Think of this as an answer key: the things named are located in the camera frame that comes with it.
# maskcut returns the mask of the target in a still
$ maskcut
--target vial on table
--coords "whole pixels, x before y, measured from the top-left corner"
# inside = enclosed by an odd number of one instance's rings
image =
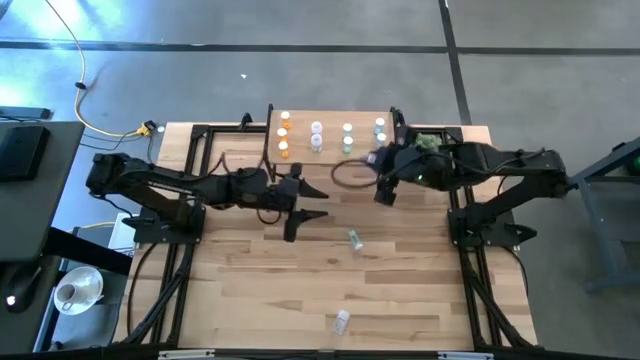
[[[280,141],[278,149],[280,150],[280,156],[282,156],[283,159],[289,157],[289,144],[286,141]]]
[[[384,132],[384,119],[383,118],[377,118],[376,119],[376,127],[373,128],[373,134],[374,135],[378,135],[380,133]]]
[[[380,133],[376,135],[376,145],[383,146],[387,142],[387,135]]]
[[[349,154],[351,150],[353,150],[353,138],[351,136],[345,136],[344,139],[342,139],[342,152]]]
[[[311,135],[311,151],[313,152],[322,151],[322,135],[320,134]]]
[[[287,129],[280,128],[278,129],[278,131],[276,131],[276,134],[278,134],[278,136],[280,137],[280,141],[287,141]]]
[[[353,130],[353,126],[351,126],[351,124],[346,123],[342,125],[342,137],[351,137],[351,130]]]
[[[320,123],[320,121],[314,121],[311,124],[311,133],[322,135],[322,124]]]
[[[289,129],[291,128],[291,120],[290,120],[291,114],[289,114],[288,111],[283,111],[280,113],[280,119],[282,119],[282,126],[285,129]]]

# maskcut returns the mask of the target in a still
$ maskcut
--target cable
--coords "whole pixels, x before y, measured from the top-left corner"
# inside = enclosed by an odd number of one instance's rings
[[[142,257],[140,258],[140,262],[136,267],[136,271],[133,272],[133,278],[131,278],[131,287],[129,288],[129,298],[127,300],[127,336],[131,335],[131,300],[133,299],[133,289],[135,289],[136,281],[138,281],[138,275],[140,274],[140,269],[142,269],[142,264],[144,264],[151,251],[158,245],[157,243],[151,244],[147,250],[144,251]]]
[[[53,7],[53,5],[51,5],[49,0],[44,0],[44,1],[47,3],[47,5],[49,5],[51,10],[53,10],[53,12],[56,14],[58,19],[60,19],[60,22],[62,22],[62,25],[64,25],[64,27],[67,28],[67,31],[69,32],[69,34],[73,38],[73,41],[76,43],[76,47],[78,48],[78,52],[80,53],[80,58],[82,59],[82,75],[80,75],[80,81],[76,82],[76,84],[75,84],[75,86],[76,86],[76,98],[75,98],[75,101],[73,103],[73,110],[76,113],[76,118],[78,118],[78,121],[83,123],[84,126],[88,127],[89,129],[91,129],[91,130],[93,130],[95,132],[98,132],[98,133],[106,135],[106,136],[113,136],[113,137],[120,137],[120,136],[122,136],[122,137],[130,137],[130,136],[134,136],[137,133],[137,130],[135,132],[133,132],[133,134],[131,134],[131,133],[127,133],[127,134],[112,133],[112,132],[99,129],[99,128],[91,125],[87,120],[85,120],[84,117],[82,117],[82,114],[80,113],[80,90],[87,90],[87,86],[84,84],[84,79],[85,79],[85,76],[87,74],[87,61],[86,61],[86,59],[84,57],[84,52],[82,51],[82,47],[80,46],[80,42],[78,41],[78,38],[76,38],[76,35],[73,33],[73,31],[71,30],[69,25],[67,25],[67,22],[64,21],[64,19],[60,15],[60,13],[58,13],[58,10],[56,10],[56,8]]]
[[[124,139],[124,140],[120,141],[120,140],[104,139],[104,138],[97,137],[97,136],[92,136],[92,135],[89,135],[89,134],[82,134],[82,136],[88,137],[90,139],[106,141],[106,142],[115,142],[115,143],[117,143],[117,142],[122,142],[122,143],[134,142],[134,141],[138,141],[138,140],[140,140],[140,139],[142,139],[144,137],[144,136],[139,136],[139,137],[137,137],[135,139]]]
[[[137,132],[137,130],[136,130],[136,131],[128,132],[127,134],[134,133],[134,135],[135,135],[135,133],[136,133],[136,132]],[[93,145],[85,144],[85,143],[82,143],[82,142],[80,143],[80,146],[85,146],[85,147],[88,147],[88,148],[91,148],[91,149],[96,149],[96,150],[103,150],[103,151],[115,151],[115,150],[118,148],[118,146],[120,146],[120,144],[122,144],[122,140],[124,140],[124,138],[127,136],[127,134],[122,135],[122,136],[120,137],[120,140],[118,140],[118,141],[116,142],[116,145],[115,145],[113,148],[111,148],[111,149],[109,149],[109,148],[103,148],[103,147],[100,147],[100,146],[93,146]]]
[[[129,211],[129,210],[127,210],[127,209],[123,209],[123,208],[121,208],[120,206],[116,205],[113,201],[111,201],[111,200],[107,199],[107,198],[106,198],[106,197],[104,197],[104,196],[91,195],[91,197],[93,197],[93,198],[95,198],[95,199],[98,199],[98,200],[106,201],[106,202],[108,202],[109,204],[111,204],[111,206],[113,206],[114,208],[116,208],[116,209],[118,209],[118,210],[120,210],[120,211],[122,211],[122,212],[127,213],[127,214],[129,215],[129,217],[131,217],[131,218],[133,217],[133,214],[131,213],[131,211]]]
[[[225,157],[224,152],[222,153],[222,155],[220,155],[220,160],[222,160],[222,167],[224,168],[224,171],[226,171],[228,175],[233,176],[236,179],[248,179],[252,176],[255,176],[258,172],[260,172],[260,168],[264,164],[264,154],[260,157],[260,162],[258,162],[258,166],[255,167],[255,170],[252,173],[242,174],[242,175],[234,174],[231,172],[231,170],[229,170],[229,167],[227,166],[227,159]]]
[[[341,186],[343,188],[346,189],[364,189],[364,188],[368,188],[370,186],[376,185],[379,181],[379,179],[375,179],[373,181],[370,181],[368,183],[364,183],[364,184],[347,184],[345,182],[342,182],[341,180],[339,180],[336,177],[336,171],[347,164],[361,164],[361,165],[367,165],[367,162],[363,159],[347,159],[347,160],[343,160],[340,161],[339,163],[337,163],[336,165],[334,165],[334,167],[331,168],[331,180],[333,180],[334,184]]]
[[[278,211],[278,217],[274,221],[266,221],[265,219],[263,219],[262,215],[260,215],[260,209],[256,209],[256,214],[258,215],[258,220],[260,220],[260,222],[265,225],[274,225],[275,223],[280,221],[280,218],[282,217],[282,211]]]
[[[500,184],[498,184],[498,190],[496,191],[496,196],[500,195],[500,191],[502,190],[502,185],[504,185],[504,181],[507,180],[508,177],[509,175],[503,176],[502,179],[500,179]]]
[[[528,298],[529,297],[529,279],[527,278],[527,270],[524,268],[524,264],[522,263],[522,260],[520,259],[518,254],[516,254],[515,251],[511,250],[508,246],[504,246],[503,249],[505,249],[509,254],[511,254],[511,256],[513,256],[516,259],[518,264],[520,264],[520,269],[522,269],[522,279],[524,280],[524,291],[525,291],[525,294],[527,294],[527,298]]]

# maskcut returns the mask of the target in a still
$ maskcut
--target white cup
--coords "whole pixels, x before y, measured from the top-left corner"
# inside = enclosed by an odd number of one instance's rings
[[[69,310],[75,304],[87,300],[87,294],[79,286],[64,284],[56,290],[56,299],[62,303],[62,310]]]

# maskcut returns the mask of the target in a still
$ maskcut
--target wooden tabletop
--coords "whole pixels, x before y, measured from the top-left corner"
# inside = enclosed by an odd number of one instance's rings
[[[159,165],[183,169],[192,125],[167,125]],[[485,126],[463,126],[462,131],[467,141],[490,142]],[[217,134],[211,163],[225,151],[229,167],[255,166],[263,139],[261,134]],[[445,224],[447,194],[401,184],[395,206],[384,207],[374,204],[373,189],[334,185],[330,168],[303,168],[303,177],[331,197],[301,199],[299,206],[327,210],[329,216],[302,225],[295,243],[282,241],[283,220],[267,226],[255,211],[207,210],[181,347],[472,349],[459,258]],[[362,182],[373,174],[349,167],[340,176]],[[497,186],[497,179],[476,186],[476,199],[493,197]],[[364,244],[359,252],[349,244],[350,229]],[[518,263],[503,249],[486,250],[497,303],[522,335],[536,343]],[[131,274],[143,251],[136,252]],[[166,245],[158,245],[143,265],[132,304],[134,324],[157,298],[166,252]],[[165,317],[165,337],[173,304]],[[340,310],[351,313],[343,336],[330,330]],[[489,341],[481,305],[479,313]],[[114,340],[125,336],[126,315],[125,300]]]
[[[280,115],[287,111],[290,115],[291,127],[287,130],[289,145],[286,158],[282,157],[278,144],[281,137],[277,131],[283,126]],[[271,113],[271,128],[269,132],[269,160],[274,164],[292,164],[299,162],[313,165],[333,165],[339,161],[358,158],[375,150],[374,135],[376,119],[385,120],[384,134],[387,135],[385,145],[392,139],[391,113],[382,111],[303,111],[303,110],[274,110]],[[311,124],[318,121],[322,124],[322,151],[311,151]],[[345,123],[353,127],[353,149],[351,153],[343,152],[342,139]]]

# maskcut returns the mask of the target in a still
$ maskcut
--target gray floor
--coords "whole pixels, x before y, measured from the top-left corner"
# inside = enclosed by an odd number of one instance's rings
[[[54,4],[82,40],[445,44],[436,0]],[[635,0],[449,0],[448,5],[459,46],[640,46],[640,3]],[[0,20],[2,39],[68,35],[43,1],[17,0]],[[48,107],[55,120],[75,118],[76,52],[3,49],[0,54],[0,103]],[[269,102],[288,109],[397,106],[410,123],[460,123],[446,54],[92,51],[87,63],[92,88],[83,113],[112,131],[127,131],[149,119],[234,121],[247,111],[263,119]],[[553,148],[575,173],[640,133],[640,57],[461,56],[460,63],[471,119],[489,125],[501,149]],[[120,150],[144,157],[144,141]],[[80,149],[54,220],[58,227],[115,217],[115,210],[90,199],[84,187],[93,153]],[[125,200],[118,203],[137,209]],[[640,358],[640,292],[587,295],[582,290],[582,282],[601,269],[579,195],[532,202],[516,216],[539,230],[523,246],[522,258],[540,344]]]

